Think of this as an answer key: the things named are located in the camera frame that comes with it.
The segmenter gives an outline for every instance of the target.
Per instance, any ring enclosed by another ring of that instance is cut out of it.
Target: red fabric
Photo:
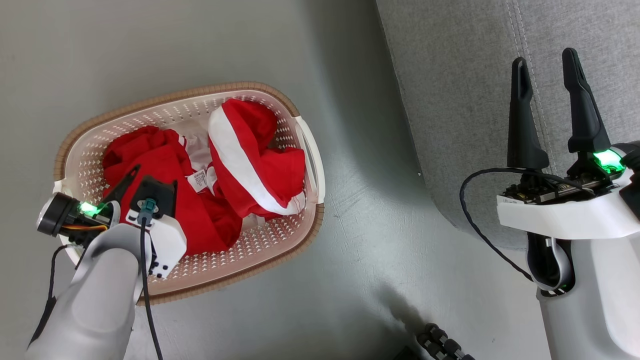
[[[262,184],[279,205],[286,208],[289,201],[303,191],[304,151],[292,147],[284,151],[268,148],[275,135],[278,119],[267,107],[257,102],[229,99],[222,104],[222,109]],[[209,142],[211,164],[218,177],[214,186],[216,195],[224,196],[240,217],[251,213],[266,218],[278,217],[257,204],[227,170],[211,140]]]
[[[208,190],[196,193],[186,180],[191,162],[173,130],[147,126],[114,140],[106,149],[102,166],[109,189],[140,164],[140,170],[125,193],[122,204],[129,204],[144,175],[163,183],[178,182],[175,218],[187,238],[186,255],[228,250],[238,239],[242,218],[222,198]],[[126,211],[120,216],[124,222]]]

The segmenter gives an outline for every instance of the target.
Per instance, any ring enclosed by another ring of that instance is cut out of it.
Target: robotic arm
[[[175,187],[147,176],[119,224],[120,201],[135,173],[100,208],[56,193],[43,208],[40,232],[68,236],[84,253],[71,285],[50,297],[26,359],[122,359],[134,306],[147,276],[166,277],[186,251],[173,215]],[[148,307],[148,293],[145,291]]]
[[[527,232],[554,360],[640,359],[640,142],[611,146],[574,49],[563,52],[578,160],[562,182],[525,174],[498,196],[500,223]],[[513,63],[508,166],[548,166],[526,62]]]

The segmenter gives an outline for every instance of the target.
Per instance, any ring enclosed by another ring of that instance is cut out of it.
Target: black cable
[[[544,179],[553,180],[553,181],[555,181],[557,183],[566,184],[566,185],[572,186],[574,188],[578,188],[578,189],[582,190],[583,192],[586,192],[586,193],[588,193],[588,194],[590,194],[591,196],[594,196],[594,197],[595,197],[595,194],[593,193],[593,190],[587,189],[587,188],[583,187],[582,185],[580,185],[579,183],[573,182],[571,180],[566,180],[566,179],[563,179],[562,177],[559,177],[559,176],[556,176],[556,175],[552,175],[552,174],[544,174],[544,173],[541,173],[541,172],[536,172],[536,171],[532,171],[532,170],[522,170],[522,169],[519,169],[519,168],[488,168],[488,169],[485,169],[485,170],[480,170],[480,171],[474,172],[473,174],[469,175],[462,182],[462,185],[460,186],[460,206],[462,207],[462,212],[465,214],[465,217],[467,218],[467,221],[469,221],[469,224],[471,225],[471,227],[474,228],[474,230],[482,238],[482,240],[484,240],[484,242],[487,245],[489,245],[489,247],[496,254],[498,254],[504,261],[508,262],[509,265],[511,265],[516,271],[518,271],[522,275],[524,275],[524,277],[526,277],[527,280],[533,281],[533,279],[531,278],[531,275],[529,275],[529,273],[527,273],[525,270],[522,270],[522,268],[520,268],[518,265],[516,265],[511,259],[507,258],[502,253],[502,251],[500,251],[494,244],[491,243],[491,241],[489,241],[489,239],[482,233],[482,231],[480,231],[480,228],[478,228],[476,223],[474,223],[474,221],[471,219],[471,214],[469,214],[469,211],[467,210],[467,203],[465,202],[465,188],[467,187],[469,182],[471,182],[471,180],[473,180],[477,176],[480,176],[480,175],[483,175],[483,174],[490,174],[490,173],[494,173],[494,172],[512,172],[512,173],[515,173],[515,174],[537,176],[537,177],[541,177],[541,178],[544,178]]]
[[[49,299],[53,299],[53,280],[56,274],[56,257],[58,253],[62,250],[66,249],[69,245],[62,245],[53,252],[53,257],[51,258],[51,275],[49,277]]]
[[[142,224],[140,227],[140,271],[142,271],[142,292],[145,296],[145,308],[147,309],[147,320],[149,321],[149,330],[151,331],[151,337],[154,340],[154,346],[156,347],[156,354],[158,360],[163,360],[162,350],[160,350],[160,343],[156,334],[156,327],[154,325],[154,318],[151,315],[151,305],[149,304],[149,288],[147,286],[147,252],[145,250],[145,233],[147,229],[147,218],[142,218]]]

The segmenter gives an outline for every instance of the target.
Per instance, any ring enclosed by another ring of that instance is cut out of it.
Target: gray floor
[[[65,135],[133,101],[243,79],[279,88],[312,128],[326,171],[323,228],[282,266],[155,306],[165,358],[386,360],[415,347],[411,332],[427,321],[478,360],[549,358],[534,286],[429,200],[372,3],[9,0],[0,13],[3,359],[21,357],[44,306],[57,244],[33,222]],[[72,265],[60,259],[62,287]],[[152,359],[136,315],[127,358]]]

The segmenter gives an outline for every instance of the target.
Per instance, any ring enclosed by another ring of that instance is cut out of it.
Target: white stripe
[[[304,192],[293,197],[287,207],[283,208],[267,191],[244,153],[244,149],[240,146],[236,132],[222,106],[211,113],[209,137],[222,164],[263,209],[279,215],[293,215],[304,209]]]

